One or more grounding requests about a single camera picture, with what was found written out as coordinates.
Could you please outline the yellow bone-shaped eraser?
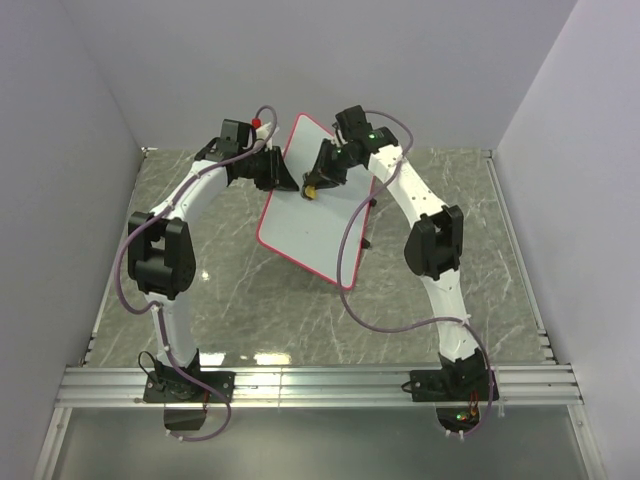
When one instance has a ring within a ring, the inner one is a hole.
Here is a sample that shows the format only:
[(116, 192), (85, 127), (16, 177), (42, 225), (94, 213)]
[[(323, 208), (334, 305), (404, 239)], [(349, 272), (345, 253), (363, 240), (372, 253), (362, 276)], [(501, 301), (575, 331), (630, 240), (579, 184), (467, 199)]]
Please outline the yellow bone-shaped eraser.
[(314, 186), (306, 186), (302, 191), (301, 191), (302, 197), (306, 200), (315, 200), (316, 196), (317, 196), (317, 191), (316, 188)]

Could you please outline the red framed whiteboard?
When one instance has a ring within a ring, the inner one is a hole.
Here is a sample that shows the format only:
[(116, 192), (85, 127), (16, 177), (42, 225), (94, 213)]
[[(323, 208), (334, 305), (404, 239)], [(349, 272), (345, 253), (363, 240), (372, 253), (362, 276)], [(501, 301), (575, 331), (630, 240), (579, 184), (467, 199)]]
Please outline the red framed whiteboard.
[[(303, 181), (329, 131), (300, 113), (284, 149), (284, 163), (297, 184)], [(256, 238), (260, 245), (320, 278), (336, 284), (339, 246), (356, 207), (373, 190), (375, 179), (358, 166), (347, 183), (320, 191), (313, 200), (300, 192), (273, 191), (267, 197)]]

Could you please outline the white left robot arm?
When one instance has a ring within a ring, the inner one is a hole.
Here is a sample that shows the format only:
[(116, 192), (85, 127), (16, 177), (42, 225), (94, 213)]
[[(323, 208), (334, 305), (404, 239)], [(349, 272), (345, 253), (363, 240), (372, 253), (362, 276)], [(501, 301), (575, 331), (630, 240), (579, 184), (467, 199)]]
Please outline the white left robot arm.
[(190, 330), (186, 295), (197, 270), (190, 225), (237, 179), (265, 192), (296, 192), (281, 149), (271, 141), (276, 122), (226, 119), (221, 132), (194, 156), (186, 176), (149, 212), (135, 212), (128, 222), (126, 246), (119, 257), (151, 312), (158, 339), (151, 388), (180, 402), (204, 395), (208, 384)]

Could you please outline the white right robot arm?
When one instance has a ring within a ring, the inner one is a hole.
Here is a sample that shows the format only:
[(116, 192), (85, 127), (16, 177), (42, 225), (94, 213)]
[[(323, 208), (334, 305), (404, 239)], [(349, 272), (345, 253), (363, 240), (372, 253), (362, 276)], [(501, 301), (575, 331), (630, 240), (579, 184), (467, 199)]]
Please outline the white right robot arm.
[(429, 323), (439, 335), (441, 369), (434, 397), (438, 401), (486, 400), (497, 392), (489, 355), (472, 329), (460, 285), (464, 214), (440, 199), (407, 158), (387, 127), (374, 127), (360, 105), (336, 114), (335, 135), (322, 142), (312, 169), (303, 176), (302, 196), (342, 186), (349, 169), (362, 166), (377, 178), (399, 205), (411, 228), (404, 247), (409, 270), (422, 282), (433, 311)]

